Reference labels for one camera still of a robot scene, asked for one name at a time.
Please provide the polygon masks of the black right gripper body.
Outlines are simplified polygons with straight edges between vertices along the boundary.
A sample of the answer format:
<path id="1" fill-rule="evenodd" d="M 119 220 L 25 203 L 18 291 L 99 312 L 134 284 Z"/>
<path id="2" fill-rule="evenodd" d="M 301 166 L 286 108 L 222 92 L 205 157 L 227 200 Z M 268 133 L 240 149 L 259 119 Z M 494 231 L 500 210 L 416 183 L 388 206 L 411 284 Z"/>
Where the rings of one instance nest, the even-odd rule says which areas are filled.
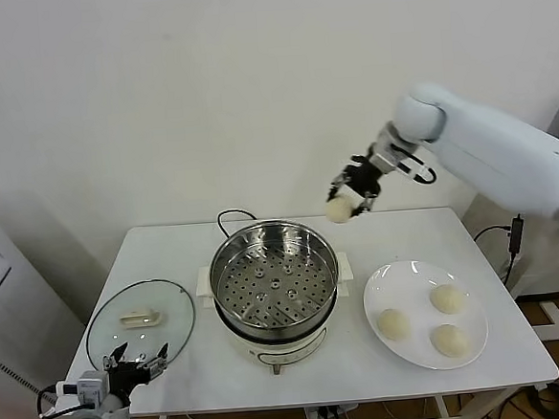
<path id="1" fill-rule="evenodd" d="M 346 185 L 361 197 L 378 196 L 381 192 L 379 180 L 383 172 L 368 158 L 353 158 L 342 172 Z"/>

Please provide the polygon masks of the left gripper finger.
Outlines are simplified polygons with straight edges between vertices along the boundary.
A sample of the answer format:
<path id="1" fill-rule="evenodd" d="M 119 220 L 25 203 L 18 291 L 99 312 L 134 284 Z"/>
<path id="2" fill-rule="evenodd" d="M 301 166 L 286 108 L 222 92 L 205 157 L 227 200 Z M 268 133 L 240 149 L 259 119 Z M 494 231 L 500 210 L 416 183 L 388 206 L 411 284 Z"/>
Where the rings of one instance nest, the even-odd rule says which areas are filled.
<path id="1" fill-rule="evenodd" d="M 144 363 L 144 369 L 150 377 L 161 375 L 168 367 L 168 343 L 159 350 L 157 355 Z"/>
<path id="2" fill-rule="evenodd" d="M 127 362 L 124 360 L 123 355 L 128 347 L 127 342 L 117 346 L 110 355 L 103 356 L 102 368 L 105 372 L 123 372 L 127 370 Z"/>

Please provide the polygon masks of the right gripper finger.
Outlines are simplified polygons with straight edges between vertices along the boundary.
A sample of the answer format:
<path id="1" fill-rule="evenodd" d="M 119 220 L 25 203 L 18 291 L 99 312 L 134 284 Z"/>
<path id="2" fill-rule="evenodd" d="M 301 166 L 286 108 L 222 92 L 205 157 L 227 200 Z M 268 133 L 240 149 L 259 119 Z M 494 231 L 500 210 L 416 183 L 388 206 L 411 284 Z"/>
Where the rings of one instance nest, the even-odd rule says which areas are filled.
<path id="1" fill-rule="evenodd" d="M 352 168 L 344 168 L 343 171 L 331 181 L 326 201 L 337 199 L 341 194 L 346 194 L 347 196 L 353 195 L 355 190 L 351 185 L 352 178 Z"/>
<path id="2" fill-rule="evenodd" d="M 359 216 L 363 213 L 371 211 L 376 198 L 379 196 L 378 192 L 366 191 L 363 194 L 358 193 L 361 198 L 361 202 L 353 210 L 354 216 Z"/>

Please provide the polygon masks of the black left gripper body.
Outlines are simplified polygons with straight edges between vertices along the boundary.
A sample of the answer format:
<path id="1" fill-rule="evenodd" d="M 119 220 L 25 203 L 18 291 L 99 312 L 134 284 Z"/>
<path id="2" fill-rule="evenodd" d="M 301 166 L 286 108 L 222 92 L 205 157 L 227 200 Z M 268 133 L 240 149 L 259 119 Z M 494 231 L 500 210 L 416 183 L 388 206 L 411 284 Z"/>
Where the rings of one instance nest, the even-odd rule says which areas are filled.
<path id="1" fill-rule="evenodd" d="M 145 363 L 120 362 L 108 370 L 109 387 L 112 393 L 132 391 L 136 386 L 151 381 L 151 371 Z"/>

